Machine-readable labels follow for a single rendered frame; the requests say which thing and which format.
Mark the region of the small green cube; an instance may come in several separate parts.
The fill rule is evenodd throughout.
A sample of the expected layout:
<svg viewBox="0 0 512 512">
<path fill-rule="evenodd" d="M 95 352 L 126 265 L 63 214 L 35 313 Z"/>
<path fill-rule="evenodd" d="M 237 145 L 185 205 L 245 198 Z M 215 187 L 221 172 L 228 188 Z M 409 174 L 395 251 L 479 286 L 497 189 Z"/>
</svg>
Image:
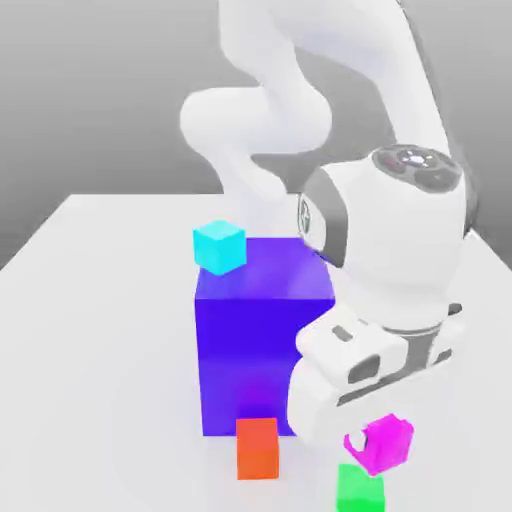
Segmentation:
<svg viewBox="0 0 512 512">
<path fill-rule="evenodd" d="M 336 488 L 336 512 L 385 512 L 384 480 L 372 477 L 360 466 L 340 464 Z"/>
</svg>

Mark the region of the small magenta cube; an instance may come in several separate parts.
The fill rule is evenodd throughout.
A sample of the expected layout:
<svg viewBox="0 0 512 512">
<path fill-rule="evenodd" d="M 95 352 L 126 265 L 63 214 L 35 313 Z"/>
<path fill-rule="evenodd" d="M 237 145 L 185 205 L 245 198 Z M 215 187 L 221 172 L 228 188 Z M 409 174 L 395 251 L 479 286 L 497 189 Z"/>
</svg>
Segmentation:
<svg viewBox="0 0 512 512">
<path fill-rule="evenodd" d="M 345 435 L 343 446 L 370 476 L 377 476 L 407 461 L 414 435 L 414 427 L 409 421 L 389 414 L 367 424 L 361 433 L 365 435 L 361 449 L 355 448 L 349 434 Z"/>
</svg>

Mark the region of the large blue box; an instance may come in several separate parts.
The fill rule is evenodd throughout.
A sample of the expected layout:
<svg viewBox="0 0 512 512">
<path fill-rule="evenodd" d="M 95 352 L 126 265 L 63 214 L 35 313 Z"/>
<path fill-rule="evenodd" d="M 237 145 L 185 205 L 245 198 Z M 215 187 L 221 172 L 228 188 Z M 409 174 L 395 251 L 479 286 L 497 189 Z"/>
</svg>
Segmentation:
<svg viewBox="0 0 512 512">
<path fill-rule="evenodd" d="M 287 398 L 300 358 L 296 335 L 335 303 L 326 263 L 299 238 L 250 238 L 247 262 L 200 270 L 195 292 L 202 430 L 232 436 L 236 422 L 273 418 L 290 436 Z"/>
</svg>

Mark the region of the small orange cube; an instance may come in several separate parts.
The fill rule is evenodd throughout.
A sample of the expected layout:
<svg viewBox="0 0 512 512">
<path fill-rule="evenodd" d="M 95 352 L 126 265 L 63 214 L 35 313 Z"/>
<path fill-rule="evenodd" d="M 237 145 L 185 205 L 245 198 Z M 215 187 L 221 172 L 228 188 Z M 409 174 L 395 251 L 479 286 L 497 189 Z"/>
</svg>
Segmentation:
<svg viewBox="0 0 512 512">
<path fill-rule="evenodd" d="M 279 436 L 275 418 L 236 420 L 238 480 L 279 477 Z"/>
</svg>

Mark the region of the small cyan cube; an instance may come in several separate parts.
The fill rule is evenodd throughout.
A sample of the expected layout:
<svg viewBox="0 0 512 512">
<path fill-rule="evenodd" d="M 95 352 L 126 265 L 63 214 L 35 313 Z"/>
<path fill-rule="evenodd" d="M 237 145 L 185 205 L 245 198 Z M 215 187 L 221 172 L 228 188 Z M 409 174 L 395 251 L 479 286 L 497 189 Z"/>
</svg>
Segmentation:
<svg viewBox="0 0 512 512">
<path fill-rule="evenodd" d="M 225 220 L 193 229 L 194 261 L 221 276 L 247 263 L 246 231 Z"/>
</svg>

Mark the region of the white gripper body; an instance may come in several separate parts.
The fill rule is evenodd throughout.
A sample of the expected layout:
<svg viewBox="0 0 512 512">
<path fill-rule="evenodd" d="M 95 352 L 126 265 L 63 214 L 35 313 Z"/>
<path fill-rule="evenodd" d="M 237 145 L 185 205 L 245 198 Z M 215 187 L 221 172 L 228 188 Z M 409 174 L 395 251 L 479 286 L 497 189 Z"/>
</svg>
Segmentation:
<svg viewBox="0 0 512 512">
<path fill-rule="evenodd" d="M 413 378 L 407 377 L 339 404 L 338 390 L 308 360 L 301 359 L 290 378 L 288 423 L 309 447 L 338 452 L 347 434 L 388 414 L 398 415 L 412 383 Z"/>
</svg>

